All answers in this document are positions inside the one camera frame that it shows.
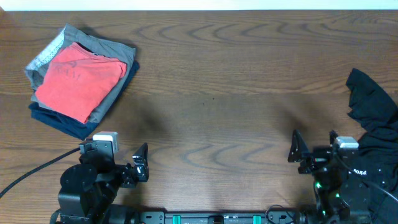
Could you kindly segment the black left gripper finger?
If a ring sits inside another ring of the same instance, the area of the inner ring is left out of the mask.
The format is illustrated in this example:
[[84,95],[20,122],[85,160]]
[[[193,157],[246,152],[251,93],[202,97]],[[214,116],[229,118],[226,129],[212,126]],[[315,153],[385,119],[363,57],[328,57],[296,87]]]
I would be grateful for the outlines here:
[[148,168],[148,144],[145,142],[139,149],[133,154],[132,159],[134,167],[136,169],[147,169]]
[[149,180],[149,168],[147,166],[136,166],[137,182],[147,182]]

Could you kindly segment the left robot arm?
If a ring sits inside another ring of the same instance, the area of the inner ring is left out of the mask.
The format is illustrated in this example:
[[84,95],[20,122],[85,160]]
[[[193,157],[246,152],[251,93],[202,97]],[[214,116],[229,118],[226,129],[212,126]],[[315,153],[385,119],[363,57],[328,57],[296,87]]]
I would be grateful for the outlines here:
[[60,208],[50,223],[140,223],[140,214],[131,207],[113,202],[120,188],[134,189],[149,179],[148,145],[132,156],[133,164],[114,161],[111,141],[86,139],[79,145],[80,163],[68,168],[60,178]]

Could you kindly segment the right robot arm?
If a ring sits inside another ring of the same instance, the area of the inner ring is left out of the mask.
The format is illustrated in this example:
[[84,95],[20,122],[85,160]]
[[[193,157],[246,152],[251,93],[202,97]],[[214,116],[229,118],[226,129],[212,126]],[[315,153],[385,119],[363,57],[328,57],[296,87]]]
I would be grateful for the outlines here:
[[294,223],[371,223],[370,186],[359,178],[360,171],[349,167],[359,144],[335,131],[329,132],[329,138],[328,145],[310,151],[300,131],[293,130],[287,160],[300,164],[299,174],[312,175],[316,201],[298,209]]

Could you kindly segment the red printed t-shirt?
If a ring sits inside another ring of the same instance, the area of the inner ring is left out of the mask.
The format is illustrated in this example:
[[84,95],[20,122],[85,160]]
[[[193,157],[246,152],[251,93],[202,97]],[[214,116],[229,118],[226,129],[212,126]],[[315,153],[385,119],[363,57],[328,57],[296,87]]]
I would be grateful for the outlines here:
[[96,55],[74,42],[50,62],[35,95],[50,109],[85,124],[126,70],[119,59]]

